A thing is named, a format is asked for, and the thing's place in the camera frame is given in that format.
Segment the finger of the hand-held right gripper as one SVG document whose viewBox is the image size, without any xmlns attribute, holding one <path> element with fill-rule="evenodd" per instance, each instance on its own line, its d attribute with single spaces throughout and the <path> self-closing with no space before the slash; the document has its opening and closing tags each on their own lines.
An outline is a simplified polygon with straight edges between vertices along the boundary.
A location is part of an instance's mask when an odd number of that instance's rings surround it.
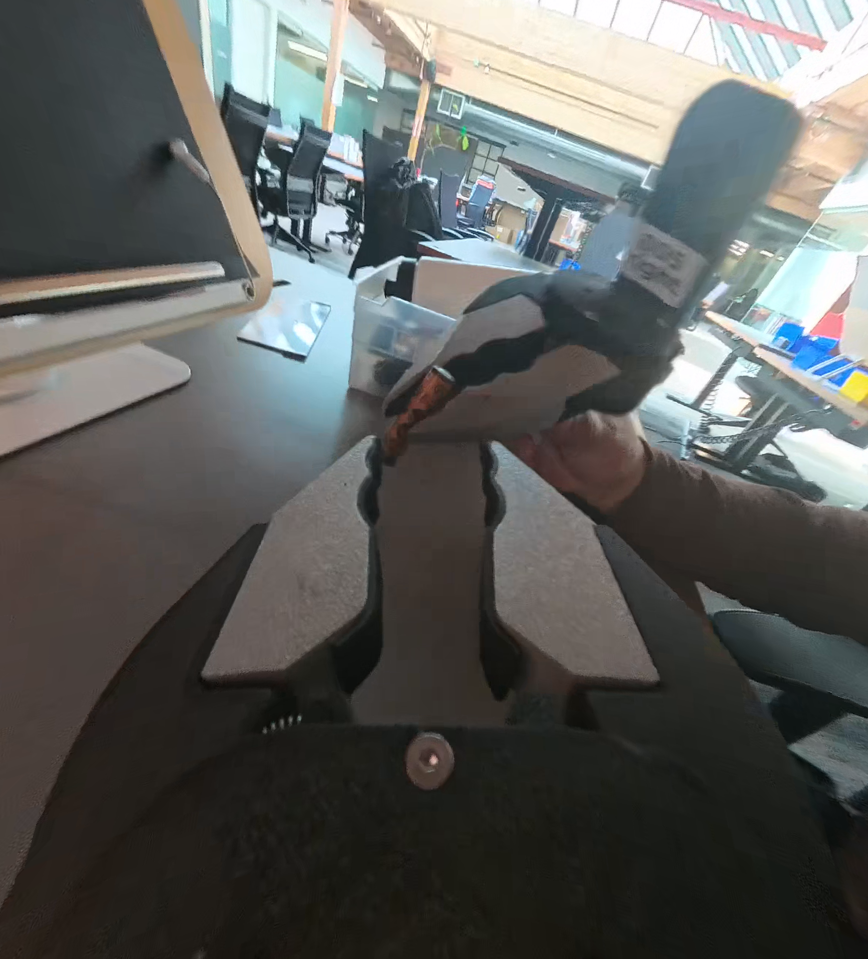
<svg viewBox="0 0 868 959">
<path fill-rule="evenodd" d="M 524 372 L 550 348 L 541 294 L 513 294 L 464 314 L 447 339 L 447 374 L 457 389 Z"/>
<path fill-rule="evenodd" d="M 524 371 L 460 390 L 440 412 L 417 424 L 410 437 L 464 442 L 537 434 L 560 419 L 571 397 L 620 373 L 615 362 L 583 346 L 560 346 Z"/>
</svg>

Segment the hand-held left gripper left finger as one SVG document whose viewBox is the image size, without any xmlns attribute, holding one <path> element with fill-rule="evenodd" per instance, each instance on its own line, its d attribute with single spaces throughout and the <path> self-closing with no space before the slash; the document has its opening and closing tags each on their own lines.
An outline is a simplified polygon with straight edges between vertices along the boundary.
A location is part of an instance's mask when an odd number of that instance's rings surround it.
<svg viewBox="0 0 868 959">
<path fill-rule="evenodd" d="M 328 665 L 356 690 L 382 647 L 375 535 L 380 440 L 349 449 L 272 516 L 219 631 L 202 679 L 293 684 Z"/>
</svg>

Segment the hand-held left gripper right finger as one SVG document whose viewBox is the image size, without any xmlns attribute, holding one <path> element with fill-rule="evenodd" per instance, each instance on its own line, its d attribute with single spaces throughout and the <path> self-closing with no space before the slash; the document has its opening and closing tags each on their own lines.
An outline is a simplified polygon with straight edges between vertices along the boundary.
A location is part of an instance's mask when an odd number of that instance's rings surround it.
<svg viewBox="0 0 868 959">
<path fill-rule="evenodd" d="M 482 445 L 481 463 L 481 662 L 494 697 L 656 688 L 596 523 L 499 444 Z"/>
</svg>

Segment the orange and black patterned stick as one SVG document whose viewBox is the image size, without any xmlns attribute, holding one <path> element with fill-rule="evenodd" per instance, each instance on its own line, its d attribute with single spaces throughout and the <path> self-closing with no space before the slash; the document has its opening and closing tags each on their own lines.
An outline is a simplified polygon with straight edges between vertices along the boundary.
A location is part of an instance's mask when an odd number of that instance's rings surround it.
<svg viewBox="0 0 868 959">
<path fill-rule="evenodd" d="M 458 391 L 456 380 L 445 369 L 432 367 L 428 370 L 404 408 L 385 430 L 381 440 L 383 463 L 395 464 L 407 449 L 411 431 L 440 413 Z"/>
</svg>

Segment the person's right forearm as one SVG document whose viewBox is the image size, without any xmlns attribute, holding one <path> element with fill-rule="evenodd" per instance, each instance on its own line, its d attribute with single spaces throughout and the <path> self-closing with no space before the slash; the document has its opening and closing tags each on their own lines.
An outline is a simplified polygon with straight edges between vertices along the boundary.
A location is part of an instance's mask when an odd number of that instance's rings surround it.
<svg viewBox="0 0 868 959">
<path fill-rule="evenodd" d="M 725 478 L 646 447 L 643 478 L 608 524 L 650 564 L 868 646 L 868 512 Z"/>
</svg>

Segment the person's right hand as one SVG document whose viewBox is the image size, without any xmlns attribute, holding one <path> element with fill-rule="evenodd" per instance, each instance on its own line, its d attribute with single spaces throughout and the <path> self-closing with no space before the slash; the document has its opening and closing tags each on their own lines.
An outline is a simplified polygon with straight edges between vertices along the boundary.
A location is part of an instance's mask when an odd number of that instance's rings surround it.
<svg viewBox="0 0 868 959">
<path fill-rule="evenodd" d="M 640 486 L 648 459 L 636 414 L 589 412 L 513 439 L 507 449 L 548 485 L 603 517 Z"/>
</svg>

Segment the clear plastic drawer box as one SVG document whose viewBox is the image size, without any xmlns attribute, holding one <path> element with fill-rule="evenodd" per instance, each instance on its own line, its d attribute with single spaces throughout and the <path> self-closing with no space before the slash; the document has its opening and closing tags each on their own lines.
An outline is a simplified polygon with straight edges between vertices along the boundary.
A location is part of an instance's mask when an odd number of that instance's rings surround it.
<svg viewBox="0 0 868 959">
<path fill-rule="evenodd" d="M 356 279 L 349 390 L 386 397 L 416 362 L 429 362 L 456 324 L 414 301 L 417 265 L 398 257 Z"/>
</svg>

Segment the black office chair with jacket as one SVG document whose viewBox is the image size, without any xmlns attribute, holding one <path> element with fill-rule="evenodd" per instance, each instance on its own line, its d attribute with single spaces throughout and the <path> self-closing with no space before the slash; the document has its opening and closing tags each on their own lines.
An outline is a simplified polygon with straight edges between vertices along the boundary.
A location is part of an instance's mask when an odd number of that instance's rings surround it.
<svg viewBox="0 0 868 959">
<path fill-rule="evenodd" d="M 398 146 L 365 130 L 362 136 L 364 231 L 348 273 L 398 257 L 416 258 L 419 243 L 443 238 L 430 185 Z"/>
</svg>

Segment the wooden work desk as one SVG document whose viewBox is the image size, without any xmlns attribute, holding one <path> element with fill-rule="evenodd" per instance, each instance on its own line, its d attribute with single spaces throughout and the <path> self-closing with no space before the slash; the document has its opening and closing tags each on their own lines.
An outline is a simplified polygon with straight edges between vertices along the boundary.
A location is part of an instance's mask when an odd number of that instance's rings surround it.
<svg viewBox="0 0 868 959">
<path fill-rule="evenodd" d="M 763 380 L 759 387 L 763 403 L 738 432 L 720 437 L 696 434 L 688 442 L 688 448 L 697 452 L 704 463 L 718 466 L 734 476 L 750 478 L 752 463 L 788 427 L 828 429 L 837 419 L 852 430 L 868 428 L 868 407 L 855 403 L 824 379 L 794 366 L 760 331 L 709 311 L 705 312 L 704 320 L 735 343 L 691 404 L 692 409 L 703 415 L 705 425 L 712 425 L 714 414 L 710 403 L 737 362 L 757 361 L 775 375 L 773 379 Z"/>
</svg>

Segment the blue storage bins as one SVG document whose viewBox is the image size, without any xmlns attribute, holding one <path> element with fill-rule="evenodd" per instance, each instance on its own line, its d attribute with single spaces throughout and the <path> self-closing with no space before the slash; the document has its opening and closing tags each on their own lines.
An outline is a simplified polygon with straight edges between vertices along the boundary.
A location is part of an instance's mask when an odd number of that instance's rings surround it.
<svg viewBox="0 0 868 959">
<path fill-rule="evenodd" d="M 856 372 L 868 376 L 867 367 L 851 366 L 851 361 L 841 356 L 838 338 L 806 334 L 797 323 L 782 324 L 767 345 L 797 368 L 811 370 L 819 367 L 816 376 L 836 389 L 841 389 Z"/>
</svg>

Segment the shiny flat mirror plate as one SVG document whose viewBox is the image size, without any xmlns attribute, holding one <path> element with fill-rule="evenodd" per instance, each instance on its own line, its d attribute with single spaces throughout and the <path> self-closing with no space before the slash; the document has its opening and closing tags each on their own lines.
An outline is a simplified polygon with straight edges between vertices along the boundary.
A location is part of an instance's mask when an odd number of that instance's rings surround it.
<svg viewBox="0 0 868 959">
<path fill-rule="evenodd" d="M 236 338 L 303 363 L 331 313 L 332 306 L 328 303 L 277 289 L 262 309 L 249 315 Z"/>
</svg>

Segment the black chair seat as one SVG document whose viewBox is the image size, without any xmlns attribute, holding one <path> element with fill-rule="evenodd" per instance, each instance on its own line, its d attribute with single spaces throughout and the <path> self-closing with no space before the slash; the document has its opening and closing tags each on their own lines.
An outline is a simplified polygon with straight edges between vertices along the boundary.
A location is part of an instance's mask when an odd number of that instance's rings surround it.
<svg viewBox="0 0 868 959">
<path fill-rule="evenodd" d="M 844 715 L 868 720 L 866 646 L 751 610 L 718 611 L 711 623 L 745 676 L 778 690 L 769 710 L 788 744 Z"/>
</svg>

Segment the wooden black book stand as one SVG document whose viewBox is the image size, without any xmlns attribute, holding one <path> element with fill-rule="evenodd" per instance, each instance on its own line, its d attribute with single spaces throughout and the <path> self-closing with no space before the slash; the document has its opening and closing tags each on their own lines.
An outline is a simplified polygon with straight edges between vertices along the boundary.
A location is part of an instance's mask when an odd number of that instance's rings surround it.
<svg viewBox="0 0 868 959">
<path fill-rule="evenodd" d="M 272 267 L 175 2 L 0 2 L 0 460 L 184 386 Z"/>
</svg>

